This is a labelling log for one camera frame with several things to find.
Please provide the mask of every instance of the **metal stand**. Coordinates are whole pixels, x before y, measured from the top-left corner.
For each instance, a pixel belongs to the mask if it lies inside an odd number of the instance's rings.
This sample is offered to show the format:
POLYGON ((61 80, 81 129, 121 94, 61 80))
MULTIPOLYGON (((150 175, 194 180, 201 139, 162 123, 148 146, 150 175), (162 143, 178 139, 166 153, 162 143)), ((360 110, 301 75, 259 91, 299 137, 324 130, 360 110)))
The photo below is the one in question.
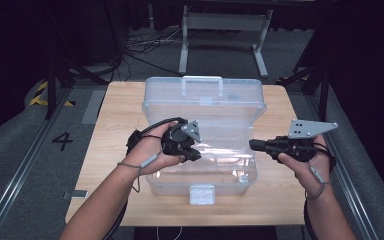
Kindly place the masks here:
POLYGON ((272 14, 273 10, 267 11, 266 15, 193 13, 188 11, 188 6, 184 6, 182 21, 183 40, 180 53, 179 73, 186 73, 188 62, 188 29, 259 31, 261 32, 260 39, 257 44, 252 45, 252 50, 260 76, 267 78, 268 73, 261 49, 267 35, 272 14))

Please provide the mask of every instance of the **gray carpet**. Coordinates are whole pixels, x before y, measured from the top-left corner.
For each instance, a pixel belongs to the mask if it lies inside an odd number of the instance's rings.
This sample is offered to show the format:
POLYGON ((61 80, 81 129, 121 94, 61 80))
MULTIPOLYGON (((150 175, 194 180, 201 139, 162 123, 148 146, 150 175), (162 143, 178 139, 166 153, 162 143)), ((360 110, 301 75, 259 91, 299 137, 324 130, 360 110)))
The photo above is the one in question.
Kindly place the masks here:
MULTIPOLYGON (((143 29, 132 34, 151 32, 143 29)), ((263 58, 269 77, 259 77, 250 46, 258 35, 254 33, 196 33, 190 38, 190 53, 187 75, 221 76, 226 78, 261 79, 263 84, 274 84, 279 77, 289 76, 295 66, 311 31, 270 31, 267 35, 263 58)), ((173 42, 160 46, 154 51, 135 55, 140 59, 170 69, 158 69, 129 56, 119 67, 120 76, 114 74, 114 81, 145 81, 153 76, 178 76, 180 44, 173 42)), ((102 67, 91 67, 96 70, 102 67)), ((110 79, 111 74, 103 76, 110 79)), ((314 109, 309 102, 317 101, 318 95, 303 96, 297 91, 302 83, 288 86, 288 94, 298 118, 316 120, 314 109)), ((26 96, 31 99, 37 86, 26 96)), ((73 190, 94 128, 95 113, 99 109, 105 87, 97 86, 90 80, 78 80, 69 99, 74 107, 63 107, 45 138, 25 183, 0 226, 0 239, 57 239, 65 226, 65 214, 69 200, 61 197, 73 190), (52 140, 63 133, 70 133, 72 143, 61 151, 61 143, 52 140)), ((26 110, 0 128, 0 196, 18 168, 46 114, 46 107, 27 106, 26 110)), ((367 209, 378 239, 384 239, 384 185, 371 164, 364 147, 333 91, 328 102, 328 121, 338 122, 340 128, 330 136, 334 140, 340 158, 351 175, 356 190, 367 209)), ((335 193, 344 212, 359 239, 365 239, 362 227, 356 220, 342 186, 334 178, 335 193)), ((297 239, 301 236, 300 226, 278 226, 278 239, 297 239)), ((132 228, 121 228, 116 239, 132 239, 132 228)))

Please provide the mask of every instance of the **black curtain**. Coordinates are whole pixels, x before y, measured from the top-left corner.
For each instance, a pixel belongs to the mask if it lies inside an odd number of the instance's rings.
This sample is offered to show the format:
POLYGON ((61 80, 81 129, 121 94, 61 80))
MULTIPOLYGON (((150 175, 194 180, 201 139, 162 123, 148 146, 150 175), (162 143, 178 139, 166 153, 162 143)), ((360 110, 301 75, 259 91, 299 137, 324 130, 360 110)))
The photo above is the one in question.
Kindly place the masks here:
POLYGON ((349 1, 325 18, 302 66, 326 52, 331 85, 384 181, 384 1, 349 1))

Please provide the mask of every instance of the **black cable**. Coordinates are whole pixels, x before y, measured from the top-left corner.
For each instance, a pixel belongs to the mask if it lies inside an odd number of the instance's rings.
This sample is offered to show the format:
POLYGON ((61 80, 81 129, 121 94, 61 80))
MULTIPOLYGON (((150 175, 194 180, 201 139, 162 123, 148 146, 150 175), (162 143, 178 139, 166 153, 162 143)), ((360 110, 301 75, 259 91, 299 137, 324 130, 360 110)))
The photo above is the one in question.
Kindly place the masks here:
POLYGON ((159 126, 161 126, 161 125, 163 125, 163 124, 165 124, 165 123, 169 123, 169 122, 173 122, 173 121, 178 121, 179 123, 185 123, 185 122, 186 122, 186 120, 183 119, 183 118, 181 118, 181 117, 175 117, 175 118, 164 119, 164 120, 162 120, 162 121, 159 121, 159 122, 157 122, 157 123, 155 123, 155 124, 153 124, 153 125, 151 125, 151 126, 145 128, 145 129, 141 132, 140 136, 142 137, 144 133, 147 133, 147 132, 151 131, 152 129, 154 129, 154 128, 156 128, 156 127, 159 127, 159 126))
POLYGON ((105 237, 103 238, 104 240, 109 240, 111 239, 111 237, 114 235, 114 233, 117 231, 118 227, 120 226, 120 223, 121 223, 121 220, 123 220, 123 217, 124 217, 124 214, 126 213, 126 209, 127 209, 127 203, 129 202, 129 200, 126 201, 126 204, 124 204, 124 207, 121 209, 121 212, 120 214, 118 215, 118 217, 116 218, 114 224, 112 225, 112 227, 110 228, 110 230, 108 231, 107 235, 105 235, 105 237))
POLYGON ((142 60, 142 59, 140 59, 140 58, 137 58, 137 57, 135 57, 135 56, 133 56, 133 55, 130 55, 130 54, 128 54, 128 53, 126 53, 126 55, 129 56, 129 57, 131 57, 131 58, 134 58, 134 59, 136 59, 136 60, 138 60, 138 61, 141 61, 141 62, 146 63, 146 64, 148 64, 148 65, 151 65, 151 66, 153 66, 153 67, 156 67, 156 68, 158 68, 158 69, 161 69, 161 70, 164 70, 164 71, 167 71, 167 72, 171 72, 171 73, 174 73, 174 74, 179 75, 179 76, 183 76, 183 74, 181 74, 181 73, 179 73, 179 72, 176 72, 176 71, 173 71, 173 70, 170 70, 170 69, 167 69, 167 68, 163 68, 163 67, 157 66, 157 65, 155 65, 155 64, 152 64, 152 63, 150 63, 150 62, 147 62, 147 61, 145 61, 145 60, 142 60))
POLYGON ((76 59, 76 57, 74 56, 74 53, 71 51, 71 48, 70 48, 70 46, 68 45, 67 40, 65 39, 65 37, 64 37, 64 35, 62 34, 60 28, 58 27, 58 24, 57 24, 57 22, 55 21, 55 18, 54 18, 54 16, 52 15, 51 11, 49 10, 49 7, 48 7, 48 5, 46 4, 45 0, 42 0, 42 3, 43 3, 43 5, 45 6, 47 13, 48 13, 49 17, 50 17, 51 20, 52 20, 52 23, 54 24, 55 28, 57 29, 58 34, 60 35, 62 41, 64 42, 65 46, 67 47, 67 50, 68 50, 68 52, 70 53, 71 57, 73 58, 74 61, 79 62, 79 61, 76 59))
POLYGON ((123 59, 123 61, 127 64, 128 75, 127 75, 126 79, 124 79, 124 81, 127 81, 132 76, 132 73, 130 72, 130 64, 126 61, 126 59, 124 59, 123 56, 121 56, 121 59, 123 59))

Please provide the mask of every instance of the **metal bracket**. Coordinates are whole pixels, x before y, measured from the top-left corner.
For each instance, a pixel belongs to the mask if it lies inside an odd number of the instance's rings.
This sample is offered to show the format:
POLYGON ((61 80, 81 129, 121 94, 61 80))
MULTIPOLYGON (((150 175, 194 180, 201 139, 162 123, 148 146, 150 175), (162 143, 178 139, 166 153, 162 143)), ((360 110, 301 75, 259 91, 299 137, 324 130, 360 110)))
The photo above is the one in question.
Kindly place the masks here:
POLYGON ((338 128, 337 123, 315 122, 293 119, 289 128, 289 139, 307 139, 338 128))
POLYGON ((196 120, 185 124, 181 129, 182 132, 193 138, 195 141, 199 143, 202 141, 201 135, 199 134, 198 122, 196 120))
POLYGON ((73 190, 72 192, 64 192, 61 196, 61 199, 70 199, 70 198, 87 198, 89 192, 86 190, 73 190))

